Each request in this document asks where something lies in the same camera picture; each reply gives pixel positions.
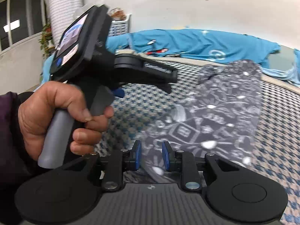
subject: striped white curtain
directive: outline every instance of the striped white curtain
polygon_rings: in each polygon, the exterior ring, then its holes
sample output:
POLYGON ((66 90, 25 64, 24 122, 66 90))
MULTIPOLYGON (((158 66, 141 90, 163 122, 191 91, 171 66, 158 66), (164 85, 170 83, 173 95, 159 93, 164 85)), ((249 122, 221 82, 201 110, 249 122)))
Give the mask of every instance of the striped white curtain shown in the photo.
POLYGON ((83 6, 82 0, 49 0, 52 35, 55 46, 66 28, 73 22, 76 9, 83 6))

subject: circular black cap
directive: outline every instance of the circular black cap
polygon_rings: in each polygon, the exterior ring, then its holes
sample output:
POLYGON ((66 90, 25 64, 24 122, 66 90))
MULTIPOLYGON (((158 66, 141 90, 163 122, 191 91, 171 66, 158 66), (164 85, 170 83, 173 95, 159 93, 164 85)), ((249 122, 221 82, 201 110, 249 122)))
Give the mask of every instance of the circular black cap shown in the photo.
POLYGON ((206 200, 218 214, 243 223, 280 219, 287 194, 277 182, 249 172, 222 172, 207 188, 206 200))
POLYGON ((78 172, 46 173, 22 184, 15 194, 15 204, 30 222, 64 224, 91 211, 98 190, 78 172))

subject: display screen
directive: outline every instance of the display screen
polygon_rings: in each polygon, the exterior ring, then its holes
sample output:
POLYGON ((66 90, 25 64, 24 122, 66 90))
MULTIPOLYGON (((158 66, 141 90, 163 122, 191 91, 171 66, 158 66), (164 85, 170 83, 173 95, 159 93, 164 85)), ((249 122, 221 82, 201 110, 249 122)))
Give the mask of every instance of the display screen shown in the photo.
POLYGON ((82 26, 87 18, 87 14, 78 20, 70 29, 68 29, 62 38, 62 41, 58 47, 57 56, 63 53, 66 49, 68 49, 71 45, 73 45, 79 37, 82 26))

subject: brown item in basket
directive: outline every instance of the brown item in basket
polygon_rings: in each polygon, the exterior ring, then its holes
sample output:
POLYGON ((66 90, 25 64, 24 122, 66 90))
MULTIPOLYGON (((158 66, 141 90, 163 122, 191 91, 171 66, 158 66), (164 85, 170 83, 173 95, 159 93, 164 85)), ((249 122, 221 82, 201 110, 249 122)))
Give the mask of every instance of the brown item in basket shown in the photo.
POLYGON ((112 20, 114 21, 121 21, 126 20, 126 15, 123 10, 120 8, 114 8, 109 11, 109 15, 111 16, 112 20))

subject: white star print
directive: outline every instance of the white star print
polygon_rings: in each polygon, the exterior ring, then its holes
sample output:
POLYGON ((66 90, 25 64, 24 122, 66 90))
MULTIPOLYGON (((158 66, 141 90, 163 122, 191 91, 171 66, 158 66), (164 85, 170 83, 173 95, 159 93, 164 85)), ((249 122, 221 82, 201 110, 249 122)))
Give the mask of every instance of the white star print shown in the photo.
POLYGON ((209 33, 209 31, 200 31, 203 35, 206 35, 207 33, 209 33))

